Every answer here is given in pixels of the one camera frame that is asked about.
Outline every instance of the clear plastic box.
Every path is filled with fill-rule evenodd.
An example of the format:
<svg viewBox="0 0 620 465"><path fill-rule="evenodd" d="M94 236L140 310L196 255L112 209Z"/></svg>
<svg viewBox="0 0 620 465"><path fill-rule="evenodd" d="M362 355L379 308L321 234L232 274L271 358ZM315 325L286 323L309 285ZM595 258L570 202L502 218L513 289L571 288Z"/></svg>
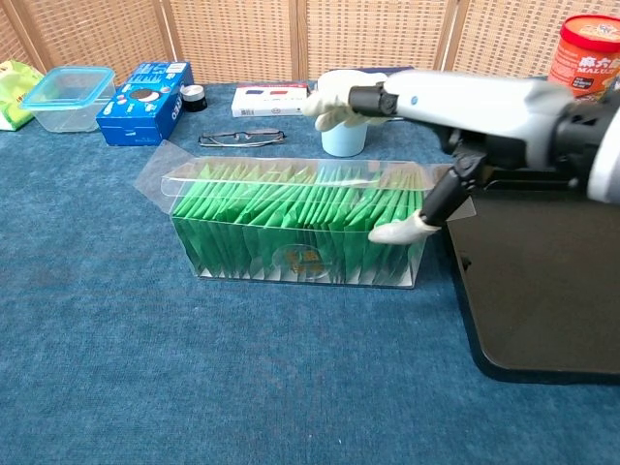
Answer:
<svg viewBox="0 0 620 465"><path fill-rule="evenodd" d="M413 287L424 241L376 244L368 232L420 208L445 167L194 158L164 141L135 186L170 215L201 277Z"/></svg>
<svg viewBox="0 0 620 465"><path fill-rule="evenodd" d="M114 71L105 67L63 66L47 73L24 98L23 109L53 133L98 129L96 116L114 95Z"/></svg>

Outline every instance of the eyeglasses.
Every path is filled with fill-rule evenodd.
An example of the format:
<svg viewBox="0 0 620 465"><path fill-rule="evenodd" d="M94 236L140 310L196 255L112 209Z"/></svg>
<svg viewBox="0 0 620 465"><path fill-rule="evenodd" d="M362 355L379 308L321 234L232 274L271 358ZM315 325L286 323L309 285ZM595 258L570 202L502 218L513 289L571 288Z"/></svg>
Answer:
<svg viewBox="0 0 620 465"><path fill-rule="evenodd" d="M271 143L284 142L283 131L278 129L256 129L234 133L203 134L198 138L202 147L262 147Z"/></svg>

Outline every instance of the white box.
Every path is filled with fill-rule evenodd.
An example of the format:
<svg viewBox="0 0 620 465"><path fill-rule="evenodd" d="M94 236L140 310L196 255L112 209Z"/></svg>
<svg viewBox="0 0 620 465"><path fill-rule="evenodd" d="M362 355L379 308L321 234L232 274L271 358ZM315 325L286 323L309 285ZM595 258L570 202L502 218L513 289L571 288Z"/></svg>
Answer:
<svg viewBox="0 0 620 465"><path fill-rule="evenodd" d="M308 97L308 86L289 84L239 84L232 99L232 116L298 116Z"/></svg>

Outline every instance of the white glove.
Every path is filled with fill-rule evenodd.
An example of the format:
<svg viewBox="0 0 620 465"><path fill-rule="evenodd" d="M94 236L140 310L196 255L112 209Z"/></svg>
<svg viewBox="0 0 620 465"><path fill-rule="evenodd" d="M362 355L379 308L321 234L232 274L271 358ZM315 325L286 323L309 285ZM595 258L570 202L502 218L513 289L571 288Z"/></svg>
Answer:
<svg viewBox="0 0 620 465"><path fill-rule="evenodd" d="M419 217L419 210L416 210L404 221L393 221L375 228L368 234L368 239L380 244L406 245L418 242L440 229L424 223Z"/></svg>
<svg viewBox="0 0 620 465"><path fill-rule="evenodd" d="M356 85L375 85L388 77L383 73L365 73L356 70L329 71L319 77L318 90L313 92L301 106L306 116L318 116L315 127L329 131L340 123L356 126L362 123L379 124L388 118L369 118L355 113L349 107L349 92Z"/></svg>

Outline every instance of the blue cardboard box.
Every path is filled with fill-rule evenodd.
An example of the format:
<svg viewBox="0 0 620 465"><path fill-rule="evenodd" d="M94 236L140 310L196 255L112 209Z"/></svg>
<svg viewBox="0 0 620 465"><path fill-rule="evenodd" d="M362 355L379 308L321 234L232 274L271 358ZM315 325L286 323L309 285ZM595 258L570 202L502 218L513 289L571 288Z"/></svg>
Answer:
<svg viewBox="0 0 620 465"><path fill-rule="evenodd" d="M97 114L109 145L159 145L183 112L181 86L194 83L189 63L142 63Z"/></svg>

